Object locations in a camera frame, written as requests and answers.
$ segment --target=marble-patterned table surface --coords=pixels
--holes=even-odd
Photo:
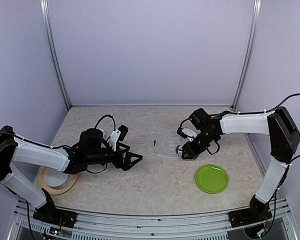
[[[219,153],[211,156],[205,151],[196,160],[182,160],[166,152],[167,146],[162,140],[176,136],[180,122],[196,109],[195,106],[71,108],[54,138],[54,146],[72,146],[82,131],[93,128],[103,115],[111,114],[117,127],[123,124],[129,128],[123,143],[131,146],[131,152],[143,155],[143,160],[129,171],[109,164],[100,174],[79,173],[68,192],[52,197],[55,204],[125,215],[196,214],[248,206],[262,176],[243,134],[221,136]],[[225,107],[204,109],[209,114],[227,110]],[[184,127],[191,126],[189,122],[184,124]],[[98,128],[111,132],[111,119],[104,119]],[[229,184],[222,193],[208,194],[198,188],[196,170],[205,164],[216,164],[226,170]],[[102,167],[90,166],[89,169],[97,172]]]

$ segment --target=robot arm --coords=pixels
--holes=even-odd
[[[285,107],[258,114],[233,114],[229,111],[216,116],[208,115],[202,108],[194,111],[189,120],[200,131],[196,134],[179,127],[177,133],[188,138],[182,147],[177,147],[183,159],[195,159],[200,153],[209,151],[210,143],[218,141],[221,135],[232,133],[264,134],[270,136],[270,164],[256,194],[250,201],[250,208],[230,212],[233,227],[263,221],[271,218],[269,201],[284,182],[293,155],[300,143],[300,132]]]
[[[52,147],[27,140],[15,134],[12,127],[5,126],[0,130],[0,183],[36,208],[35,219],[73,228],[76,213],[57,209],[49,193],[28,180],[15,163],[48,167],[66,174],[86,171],[89,165],[104,166],[108,163],[128,171],[143,156],[129,152],[130,147],[121,143],[127,132],[128,128],[121,125],[107,141],[103,138],[103,131],[90,128],[81,133],[74,146]]]

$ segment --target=round green plate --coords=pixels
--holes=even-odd
[[[207,164],[196,171],[195,181],[198,187],[206,193],[218,194],[227,188],[229,179],[222,167]]]

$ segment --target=white wall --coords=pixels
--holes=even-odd
[[[51,143],[66,109],[57,85],[39,0],[0,1],[0,129]],[[34,179],[38,168],[22,165]],[[0,185],[0,240],[18,198]]]
[[[233,102],[254,0],[49,1],[72,105]]]
[[[300,93],[300,0],[264,0],[238,110],[270,109],[293,93]],[[284,106],[300,130],[300,97],[288,100]],[[268,137],[250,135],[250,138],[268,166]],[[300,145],[296,154],[300,154]],[[286,196],[300,234],[300,158],[293,162],[278,194]]]

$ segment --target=vertical metal post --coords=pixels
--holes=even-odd
[[[58,85],[59,85],[59,88],[61,91],[64,105],[65,105],[66,109],[69,111],[71,108],[71,104],[69,101],[69,96],[67,93],[64,79],[61,74],[60,65],[59,65],[59,61],[58,61],[58,57],[57,57],[54,36],[53,36],[53,32],[52,32],[50,15],[49,15],[48,1],[40,0],[40,5],[41,5],[43,22],[44,22],[44,26],[45,26],[45,30],[46,30],[46,35],[47,35],[47,39],[48,39],[48,43],[49,43],[49,49],[50,49],[50,53],[51,53],[51,57],[52,57],[52,61],[53,61],[53,66],[54,66],[55,74],[57,77],[57,82],[58,82]]]
[[[255,42],[255,38],[256,38],[256,34],[257,34],[257,26],[258,26],[259,17],[260,17],[261,2],[262,2],[262,0],[254,0],[254,8],[253,8],[253,14],[252,14],[252,22],[251,22],[251,27],[250,27],[248,45],[247,45],[246,52],[245,52],[245,57],[244,57],[243,67],[242,67],[241,74],[240,74],[239,84],[236,89],[236,93],[235,93],[234,100],[232,103],[232,108],[235,111],[237,110],[237,107],[238,107],[238,104],[240,101],[240,97],[242,95],[242,91],[244,89],[245,81],[247,78],[249,64],[250,64],[253,47],[254,47],[254,42]]]

